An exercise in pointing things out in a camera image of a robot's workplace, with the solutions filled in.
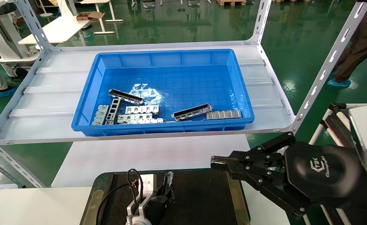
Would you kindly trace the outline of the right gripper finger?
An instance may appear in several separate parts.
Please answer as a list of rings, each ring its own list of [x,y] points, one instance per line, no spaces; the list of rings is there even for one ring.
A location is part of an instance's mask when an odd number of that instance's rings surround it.
[[[268,175],[268,170],[262,168],[252,170],[252,166],[245,166],[242,163],[212,163],[212,169],[226,171],[233,180],[245,181],[279,208],[297,218],[302,218],[306,214],[309,203],[296,200],[276,187]]]
[[[232,151],[229,156],[212,156],[211,168],[222,168],[229,163],[241,163],[243,165],[254,165],[262,160],[280,160],[282,157],[275,156],[277,151],[296,143],[293,132],[286,132],[269,141],[266,141],[249,151]]]

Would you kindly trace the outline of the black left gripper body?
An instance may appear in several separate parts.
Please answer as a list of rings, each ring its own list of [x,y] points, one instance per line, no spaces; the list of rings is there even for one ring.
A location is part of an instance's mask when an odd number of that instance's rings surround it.
[[[167,196],[154,196],[144,207],[144,216],[151,225],[159,225],[165,216],[170,198]]]

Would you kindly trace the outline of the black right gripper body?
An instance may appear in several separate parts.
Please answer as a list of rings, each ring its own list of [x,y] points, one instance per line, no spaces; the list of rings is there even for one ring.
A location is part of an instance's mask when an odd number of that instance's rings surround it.
[[[311,205],[339,208],[352,225],[367,225],[367,171],[357,151],[297,142],[284,153],[289,192],[305,214]]]

